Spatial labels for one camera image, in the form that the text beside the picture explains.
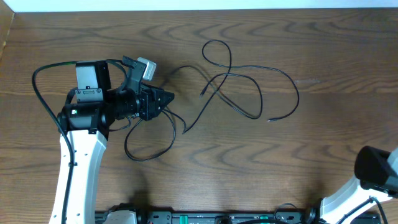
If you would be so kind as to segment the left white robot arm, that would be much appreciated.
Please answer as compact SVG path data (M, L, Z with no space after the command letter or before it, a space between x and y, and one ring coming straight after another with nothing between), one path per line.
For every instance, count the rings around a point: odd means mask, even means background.
M61 160L51 223L94 223L98 174L111 125L149 121L164 112L174 94L150 86L156 63L136 60L76 62L77 86L57 116Z

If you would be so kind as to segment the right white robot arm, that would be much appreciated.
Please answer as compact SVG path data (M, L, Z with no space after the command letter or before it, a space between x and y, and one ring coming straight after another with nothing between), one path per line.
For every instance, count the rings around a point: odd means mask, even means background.
M333 195L310 208L305 223L351 223L374 205L397 198L397 149L364 146L354 164L354 176Z

